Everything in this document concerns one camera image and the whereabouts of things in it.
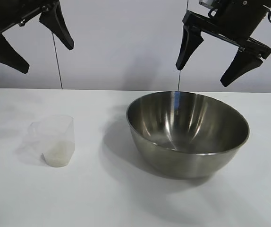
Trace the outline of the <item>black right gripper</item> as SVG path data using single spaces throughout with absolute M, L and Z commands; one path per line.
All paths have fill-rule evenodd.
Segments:
M 251 38 L 251 34 L 271 9 L 271 0 L 201 0 L 207 8 L 203 16 L 187 10 L 183 22 L 182 42 L 176 61 L 177 70 L 182 70 L 191 55 L 204 41 L 201 32 L 239 47 L 232 63 L 222 75 L 224 87 L 247 72 L 260 67 L 261 58 L 271 54 L 271 48 Z

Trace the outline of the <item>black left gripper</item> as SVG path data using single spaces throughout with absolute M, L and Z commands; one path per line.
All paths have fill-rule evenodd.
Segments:
M 22 73 L 29 70 L 28 62 L 9 44 L 4 31 L 18 24 L 24 26 L 29 20 L 40 15 L 40 23 L 51 30 L 69 50 L 74 41 L 68 31 L 58 0 L 0 0 L 0 63 Z

